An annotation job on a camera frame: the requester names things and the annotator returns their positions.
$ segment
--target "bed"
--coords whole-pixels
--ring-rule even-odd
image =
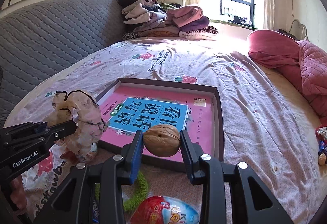
[[[84,89],[96,97],[118,77],[215,86],[224,117],[224,162],[247,162],[293,221],[307,223],[327,194],[326,170],[317,163],[319,118],[282,75],[258,66],[246,53],[245,41],[224,35],[217,41],[140,38],[118,42],[39,84],[11,111],[5,126],[42,121],[53,110],[56,91]],[[60,147],[54,146],[51,160],[23,175],[31,218],[69,172],[71,164],[61,160],[61,154]],[[110,155],[101,150],[92,162]],[[141,170],[150,184],[150,196],[176,197],[200,210],[202,188],[191,186],[186,175],[147,165]],[[124,188],[124,198],[131,193],[132,188]],[[227,205],[231,223],[231,205]]]

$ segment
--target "candy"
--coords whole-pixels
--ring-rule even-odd
[[[327,150],[327,146],[326,146],[325,142],[321,141],[320,144],[319,144],[318,155],[321,155],[323,153],[326,154],[327,153],[326,150]]]
[[[130,224],[198,224],[199,215],[185,202],[165,196],[145,199],[137,208]]]

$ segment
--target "stack of clothes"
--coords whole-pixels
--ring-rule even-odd
[[[210,27],[209,18],[199,6],[158,4],[156,0],[118,0],[128,35],[137,37],[183,37],[215,40],[218,31]]]
[[[183,6],[167,10],[167,21],[179,28],[179,36],[187,39],[215,40],[218,30],[208,26],[210,20],[199,6]]]

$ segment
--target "blue gripper pad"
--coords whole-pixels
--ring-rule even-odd
[[[133,184],[137,178],[141,165],[143,149],[143,132],[141,130],[137,130],[125,160],[130,170],[130,184]]]

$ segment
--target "screw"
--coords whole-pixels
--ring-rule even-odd
[[[86,167],[86,165],[85,165],[85,163],[83,163],[83,162],[80,162],[80,163],[78,163],[77,165],[76,165],[76,168],[78,168],[79,170],[82,170],[82,169],[84,169]]]
[[[115,161],[119,161],[119,160],[122,160],[122,159],[123,159],[122,155],[114,155],[113,156],[113,160],[115,160]]]
[[[202,155],[201,155],[201,158],[202,158],[203,160],[210,160],[210,159],[211,159],[211,156],[210,156],[209,154],[202,154]]]
[[[241,162],[238,163],[238,167],[240,169],[245,170],[247,168],[247,163],[245,163],[244,161],[241,161]]]

